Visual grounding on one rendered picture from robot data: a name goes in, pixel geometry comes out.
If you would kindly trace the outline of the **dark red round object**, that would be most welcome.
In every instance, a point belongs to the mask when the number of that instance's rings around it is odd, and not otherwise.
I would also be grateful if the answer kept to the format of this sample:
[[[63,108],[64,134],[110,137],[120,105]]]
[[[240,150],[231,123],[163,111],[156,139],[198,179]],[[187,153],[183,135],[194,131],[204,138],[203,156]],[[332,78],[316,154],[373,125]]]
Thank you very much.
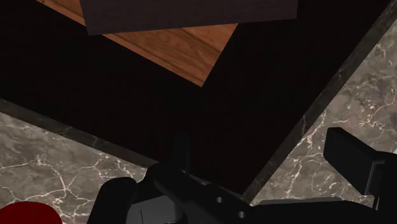
[[[0,224],[62,224],[62,220],[51,206],[21,201],[0,209]]]

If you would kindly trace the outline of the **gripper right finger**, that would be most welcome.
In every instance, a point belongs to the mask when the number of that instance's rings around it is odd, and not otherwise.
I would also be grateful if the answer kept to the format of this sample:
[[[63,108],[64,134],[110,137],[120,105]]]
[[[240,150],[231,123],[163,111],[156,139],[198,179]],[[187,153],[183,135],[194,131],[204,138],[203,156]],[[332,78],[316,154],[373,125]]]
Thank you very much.
[[[360,194],[375,197],[372,207],[339,197],[265,200],[251,224],[397,224],[397,154],[332,127],[323,156]]]

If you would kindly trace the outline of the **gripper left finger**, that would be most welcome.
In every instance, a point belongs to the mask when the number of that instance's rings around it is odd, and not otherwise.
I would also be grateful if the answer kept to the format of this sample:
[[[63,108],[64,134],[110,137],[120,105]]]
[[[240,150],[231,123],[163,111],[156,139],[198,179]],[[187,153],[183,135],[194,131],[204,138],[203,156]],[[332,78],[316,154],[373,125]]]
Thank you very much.
[[[247,203],[192,178],[189,146],[188,135],[178,133],[170,162],[150,166],[140,182],[106,181],[87,224],[250,224],[253,210]]]

